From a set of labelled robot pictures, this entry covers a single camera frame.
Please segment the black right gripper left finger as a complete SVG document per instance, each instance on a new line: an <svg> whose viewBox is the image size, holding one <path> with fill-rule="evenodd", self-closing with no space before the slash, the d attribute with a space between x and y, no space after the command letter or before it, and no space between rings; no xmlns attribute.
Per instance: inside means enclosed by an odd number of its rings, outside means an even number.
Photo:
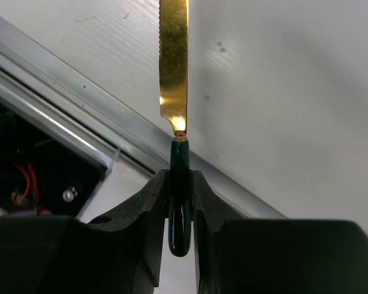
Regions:
<svg viewBox="0 0 368 294"><path fill-rule="evenodd" d="M0 293L152 293L168 179L160 170L87 224L69 216L0 217Z"/></svg>

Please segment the gold knife green handle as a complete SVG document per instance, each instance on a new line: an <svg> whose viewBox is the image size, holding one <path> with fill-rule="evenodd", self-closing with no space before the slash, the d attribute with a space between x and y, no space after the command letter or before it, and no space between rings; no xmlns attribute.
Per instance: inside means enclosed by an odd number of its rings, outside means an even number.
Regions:
<svg viewBox="0 0 368 294"><path fill-rule="evenodd" d="M172 126L169 171L169 249L184 257L191 244L188 106L188 1L159 2L160 115Z"/></svg>

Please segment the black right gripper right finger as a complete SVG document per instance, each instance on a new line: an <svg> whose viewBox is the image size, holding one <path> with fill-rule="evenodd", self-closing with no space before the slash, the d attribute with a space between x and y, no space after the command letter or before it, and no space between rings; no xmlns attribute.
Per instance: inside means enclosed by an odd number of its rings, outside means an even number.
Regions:
<svg viewBox="0 0 368 294"><path fill-rule="evenodd" d="M368 236L348 220L253 219L191 174L198 293L368 293Z"/></svg>

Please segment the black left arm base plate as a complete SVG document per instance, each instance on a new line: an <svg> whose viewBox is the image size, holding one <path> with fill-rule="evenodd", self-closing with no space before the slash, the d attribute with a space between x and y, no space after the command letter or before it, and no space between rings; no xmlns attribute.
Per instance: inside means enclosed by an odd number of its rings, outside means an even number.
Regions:
<svg viewBox="0 0 368 294"><path fill-rule="evenodd" d="M76 216L105 171L0 104L0 208L6 213Z"/></svg>

